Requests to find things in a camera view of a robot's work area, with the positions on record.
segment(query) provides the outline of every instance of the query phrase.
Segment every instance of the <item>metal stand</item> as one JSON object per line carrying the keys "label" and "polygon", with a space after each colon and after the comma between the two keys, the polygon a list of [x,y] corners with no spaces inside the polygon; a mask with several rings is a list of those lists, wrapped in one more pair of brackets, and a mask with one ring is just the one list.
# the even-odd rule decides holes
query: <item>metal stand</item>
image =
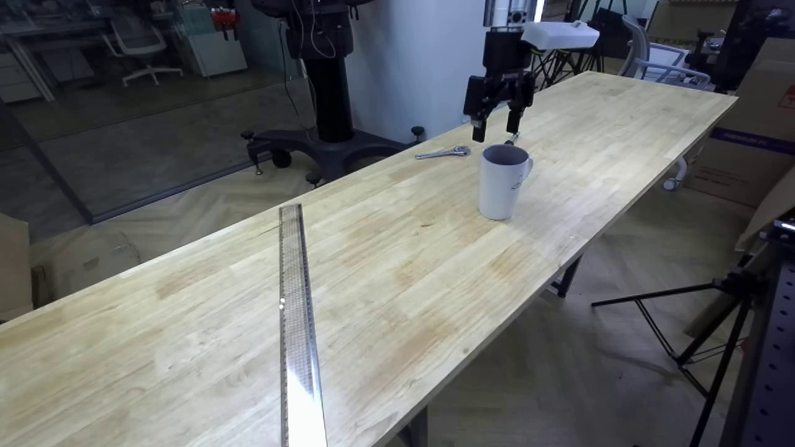
{"label": "metal stand", "polygon": [[288,167],[291,151],[309,154],[318,164],[318,172],[307,174],[312,185],[342,180],[356,159],[391,158],[401,149],[396,141],[366,131],[353,131],[345,141],[324,141],[317,131],[261,131],[251,134],[247,144],[257,170],[266,159],[277,167]]}
{"label": "metal stand", "polygon": [[271,159],[277,167],[288,167],[291,151],[303,151],[318,164],[318,172],[312,172],[307,180],[318,185],[344,176],[356,159],[391,158],[406,149],[402,144],[353,130],[345,54],[334,59],[303,58],[303,66],[317,105],[317,130],[247,131],[245,139],[253,167],[264,159]]}
{"label": "metal stand", "polygon": [[[696,293],[696,290],[720,290],[727,298],[732,298],[732,303],[707,323],[707,328],[696,336],[696,340],[684,350],[676,354],[669,344],[669,339],[664,336],[664,330],[656,325],[656,321],[651,318],[650,309],[645,300],[656,300],[656,298],[669,298],[669,295],[684,295],[684,293]],[[637,303],[645,321],[650,323],[651,333],[656,336],[656,340],[664,345],[664,350],[669,354],[669,359],[676,364],[676,367],[691,380],[691,386],[707,397],[704,411],[699,415],[694,437],[691,437],[691,447],[702,444],[707,423],[713,412],[713,405],[719,401],[727,371],[732,365],[732,359],[739,349],[744,325],[745,325],[745,316],[751,311],[751,305],[756,303],[756,298],[760,298],[765,290],[764,280],[758,280],[754,274],[748,271],[739,271],[739,274],[729,274],[723,280],[713,280],[713,284],[699,284],[699,285],[689,285],[689,289],[669,289],[669,290],[656,290],[656,293],[641,293],[641,295],[626,295],[626,298],[614,298],[614,300],[597,300],[591,303],[591,309],[605,309],[605,305],[620,305],[620,303]],[[739,309],[735,323],[732,328],[729,344],[723,349],[717,377],[712,383],[712,387],[704,387],[696,375],[689,371],[689,365],[696,364],[696,354],[704,349],[704,344],[720,328],[723,321],[729,321],[729,316]]]}

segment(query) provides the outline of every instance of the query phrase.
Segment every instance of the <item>wooden tabletop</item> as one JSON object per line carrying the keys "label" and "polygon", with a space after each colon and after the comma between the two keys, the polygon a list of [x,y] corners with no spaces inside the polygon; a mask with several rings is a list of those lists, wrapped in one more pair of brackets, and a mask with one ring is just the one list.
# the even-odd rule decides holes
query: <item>wooden tabletop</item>
{"label": "wooden tabletop", "polygon": [[[732,105],[609,76],[543,92],[505,223],[478,215],[469,128],[298,196],[329,442],[399,432]],[[457,144],[476,158],[415,159]],[[264,211],[0,325],[0,444],[279,444],[277,228]]]}

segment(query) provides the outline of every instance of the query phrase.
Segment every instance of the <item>white cup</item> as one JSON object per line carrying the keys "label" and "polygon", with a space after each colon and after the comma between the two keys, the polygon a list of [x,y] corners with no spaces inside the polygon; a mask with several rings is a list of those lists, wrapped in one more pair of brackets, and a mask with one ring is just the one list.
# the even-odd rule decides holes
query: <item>white cup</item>
{"label": "white cup", "polygon": [[528,182],[532,159],[515,144],[488,148],[481,159],[481,215],[508,222]]}

